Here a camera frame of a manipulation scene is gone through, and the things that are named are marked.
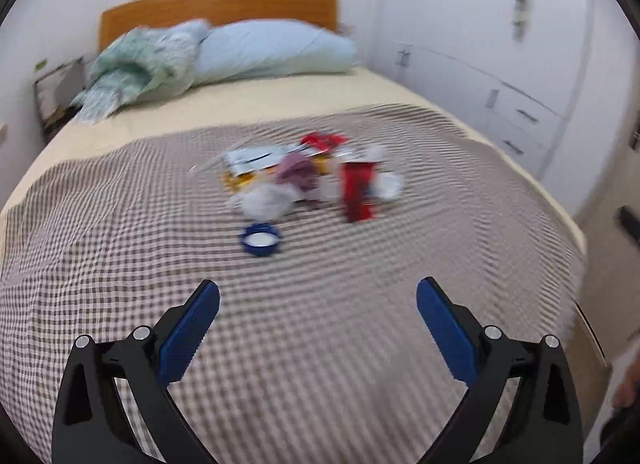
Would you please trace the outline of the person's right hand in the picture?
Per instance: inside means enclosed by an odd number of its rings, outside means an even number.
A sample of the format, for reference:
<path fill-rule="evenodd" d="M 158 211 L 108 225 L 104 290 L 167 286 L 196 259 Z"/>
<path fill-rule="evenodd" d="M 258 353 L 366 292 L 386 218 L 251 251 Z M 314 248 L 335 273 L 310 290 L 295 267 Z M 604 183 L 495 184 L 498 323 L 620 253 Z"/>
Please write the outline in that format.
<path fill-rule="evenodd" d="M 626 369 L 623 381 L 618 386 L 613 399 L 612 406 L 616 410 L 629 408 L 636 401 L 640 383 L 640 359 L 635 358 L 634 362 Z"/>

